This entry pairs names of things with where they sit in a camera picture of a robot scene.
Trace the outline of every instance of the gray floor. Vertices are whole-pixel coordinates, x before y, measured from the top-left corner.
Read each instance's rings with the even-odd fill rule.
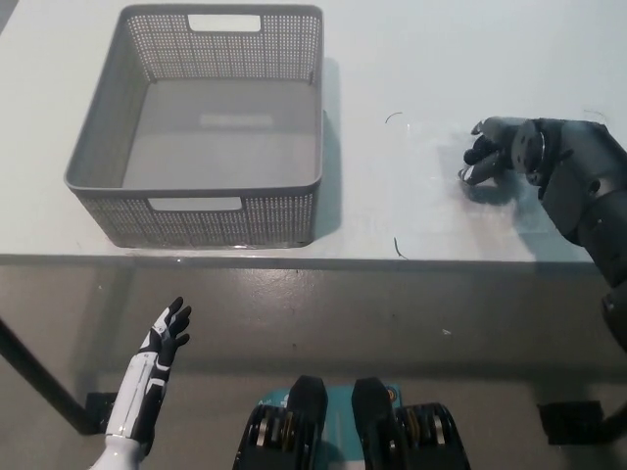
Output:
[[[529,282],[491,276],[505,291]],[[256,400],[301,373],[328,384],[377,374],[402,386],[405,403],[443,402],[473,469],[624,469],[625,443],[547,446],[536,411],[590,398],[613,410],[627,398],[624,355],[597,316],[603,283],[594,279],[541,275],[525,307],[505,308],[511,292],[479,291],[485,315],[464,318],[465,296],[432,304],[420,294],[450,274],[5,266],[0,305],[82,399],[114,391],[156,312],[186,297],[192,342],[177,357],[146,469],[230,468]],[[77,436],[3,360],[0,371],[3,468],[93,463],[102,438]]]

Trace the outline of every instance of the white robotic hand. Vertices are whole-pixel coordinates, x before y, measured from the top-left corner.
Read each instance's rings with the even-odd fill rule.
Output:
[[[192,309],[176,299],[130,360],[107,426],[106,448],[92,470],[135,470],[150,452],[176,350],[187,344]]]

